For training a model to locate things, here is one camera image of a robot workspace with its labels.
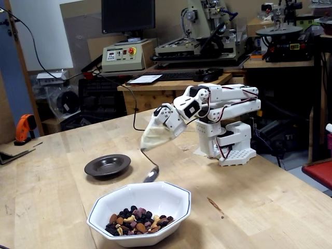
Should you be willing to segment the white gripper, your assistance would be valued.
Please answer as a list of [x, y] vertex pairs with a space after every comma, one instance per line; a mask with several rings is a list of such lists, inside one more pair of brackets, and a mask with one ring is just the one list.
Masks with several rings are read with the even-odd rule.
[[172, 105], [164, 103], [153, 112], [153, 125], [155, 127], [165, 126], [171, 133], [171, 138], [177, 138], [187, 129], [187, 125], [176, 109]]

